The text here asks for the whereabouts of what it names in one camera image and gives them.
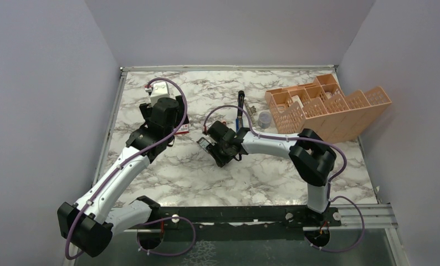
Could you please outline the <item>staple box tray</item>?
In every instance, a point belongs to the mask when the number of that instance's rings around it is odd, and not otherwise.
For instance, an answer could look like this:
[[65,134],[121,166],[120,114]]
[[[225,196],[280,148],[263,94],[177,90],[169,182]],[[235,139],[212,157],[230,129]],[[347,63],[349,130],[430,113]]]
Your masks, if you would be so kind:
[[207,147],[211,144],[206,138],[201,137],[198,141],[197,141],[198,145],[205,151],[207,151]]

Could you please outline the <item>red white staple box sleeve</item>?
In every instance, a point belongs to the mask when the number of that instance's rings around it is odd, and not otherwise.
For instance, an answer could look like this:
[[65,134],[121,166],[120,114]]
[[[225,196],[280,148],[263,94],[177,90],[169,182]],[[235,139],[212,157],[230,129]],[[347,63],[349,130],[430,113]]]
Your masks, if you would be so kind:
[[189,124],[184,124],[180,127],[180,129],[176,132],[176,135],[182,135],[189,133]]

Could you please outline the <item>blue stapler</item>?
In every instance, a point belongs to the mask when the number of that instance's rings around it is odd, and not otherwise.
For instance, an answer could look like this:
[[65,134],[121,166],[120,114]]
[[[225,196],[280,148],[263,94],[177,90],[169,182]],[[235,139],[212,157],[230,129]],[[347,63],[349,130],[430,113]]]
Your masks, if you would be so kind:
[[239,131],[241,127],[243,127],[243,105],[244,105],[245,93],[243,90],[238,92],[238,111],[236,118],[236,131]]

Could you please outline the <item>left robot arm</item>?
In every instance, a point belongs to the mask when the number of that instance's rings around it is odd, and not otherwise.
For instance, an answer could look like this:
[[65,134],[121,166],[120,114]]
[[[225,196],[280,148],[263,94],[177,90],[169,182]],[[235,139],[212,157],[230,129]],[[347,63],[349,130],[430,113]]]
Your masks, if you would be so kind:
[[187,117],[186,98],[161,97],[154,104],[143,105],[145,122],[131,133],[121,154],[108,172],[75,203],[64,202],[57,210],[60,232],[65,243],[65,256],[73,244],[91,257],[109,245],[113,236],[137,224],[157,225],[159,212],[155,203],[137,199],[129,206],[114,210],[113,206],[127,186],[174,140],[175,133]]

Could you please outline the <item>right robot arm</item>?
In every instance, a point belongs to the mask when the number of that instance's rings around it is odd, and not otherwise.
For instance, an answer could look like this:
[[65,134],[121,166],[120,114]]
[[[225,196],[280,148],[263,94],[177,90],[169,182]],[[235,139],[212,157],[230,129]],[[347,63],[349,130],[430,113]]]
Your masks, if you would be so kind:
[[238,131],[216,121],[204,132],[198,144],[223,167],[243,155],[272,155],[290,160],[308,185],[306,221],[314,226],[326,220],[329,206],[329,177],[334,169],[336,152],[313,130],[299,134],[265,134],[242,127]]

